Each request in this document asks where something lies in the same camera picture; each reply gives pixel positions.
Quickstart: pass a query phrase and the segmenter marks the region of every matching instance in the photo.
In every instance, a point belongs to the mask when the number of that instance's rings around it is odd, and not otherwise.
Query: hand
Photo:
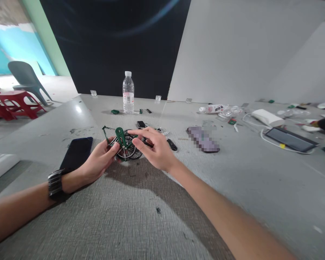
[[[114,156],[118,150],[119,144],[117,142],[110,148],[106,139],[95,147],[87,161],[76,170],[82,175],[85,185],[93,183],[103,175],[114,161]]]
[[[133,139],[133,144],[140,150],[148,161],[160,170],[169,172],[178,159],[174,156],[166,141],[166,137],[151,127],[138,130],[129,130],[129,134],[138,135],[138,138]],[[154,144],[153,148],[149,148],[142,141],[142,136],[148,138],[149,143]]]

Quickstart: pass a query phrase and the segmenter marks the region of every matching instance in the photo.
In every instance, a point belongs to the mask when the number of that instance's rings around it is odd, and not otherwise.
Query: white cable
[[[245,114],[244,117],[242,117],[242,121],[243,121],[243,122],[246,122],[246,123],[248,123],[248,124],[250,124],[250,125],[263,126],[263,127],[267,128],[267,129],[271,129],[271,128],[272,128],[271,126],[267,126],[267,125],[258,125],[258,124],[255,124],[255,123],[252,123],[252,122],[246,121],[244,118],[245,118],[247,115],[249,115],[249,114],[252,114],[252,113]]]
[[[262,140],[264,140],[264,141],[266,141],[266,142],[268,142],[268,143],[270,143],[270,144],[273,144],[274,146],[277,146],[277,147],[281,148],[279,145],[277,145],[277,144],[275,144],[275,143],[272,143],[272,142],[270,142],[269,140],[265,139],[264,136],[263,136],[263,132],[264,132],[264,129],[261,130],[261,132],[260,132],[260,136],[261,136]],[[305,153],[305,152],[299,152],[299,151],[295,151],[295,150],[291,150],[291,149],[287,149],[287,148],[283,148],[283,150],[286,150],[286,151],[289,151],[289,152],[297,152],[297,153],[301,153],[301,154],[312,154],[312,153],[314,153],[314,149],[312,149],[312,151],[310,151],[310,152],[308,152],[308,153]]]

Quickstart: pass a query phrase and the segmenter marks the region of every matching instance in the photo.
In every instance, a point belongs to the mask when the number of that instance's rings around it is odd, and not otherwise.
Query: white table
[[[59,168],[72,139],[92,136],[94,147],[104,139],[103,125],[134,129],[142,120],[170,131],[167,137],[178,147],[176,156],[190,170],[252,214],[295,255],[325,259],[325,152],[284,151],[261,140],[260,127],[238,119],[242,126],[237,133],[216,115],[197,114],[200,106],[136,98],[135,110],[149,108],[153,113],[113,115],[112,109],[122,109],[121,97],[82,94],[0,140],[0,153],[22,159],[0,178],[0,197],[46,181]],[[250,106],[270,112],[285,107]],[[325,114],[311,110],[316,119]],[[221,139],[219,153],[200,152],[188,139],[189,126],[209,124],[216,126],[214,137]],[[294,124],[287,121],[288,130],[301,134]],[[325,146],[316,138],[324,135],[302,134]],[[185,190],[144,157],[113,164],[107,172],[2,242],[0,259],[231,259]]]

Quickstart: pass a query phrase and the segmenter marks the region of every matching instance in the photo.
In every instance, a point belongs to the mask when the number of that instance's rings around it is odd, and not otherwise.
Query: forearm
[[[182,163],[170,174],[199,205],[236,259],[295,259],[254,218],[195,176]]]
[[[76,171],[62,177],[63,190],[72,193],[82,186]],[[45,211],[55,202],[48,196],[48,182],[0,199],[0,241]]]

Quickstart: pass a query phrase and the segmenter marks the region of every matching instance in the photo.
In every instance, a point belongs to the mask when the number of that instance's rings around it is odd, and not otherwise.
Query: blurred smartphone
[[[220,147],[212,138],[209,137],[207,131],[202,130],[200,126],[188,127],[187,133],[194,141],[197,148],[205,153],[219,152]]]
[[[64,168],[67,171],[78,169],[88,159],[92,144],[92,137],[73,139],[61,163],[60,169]]]

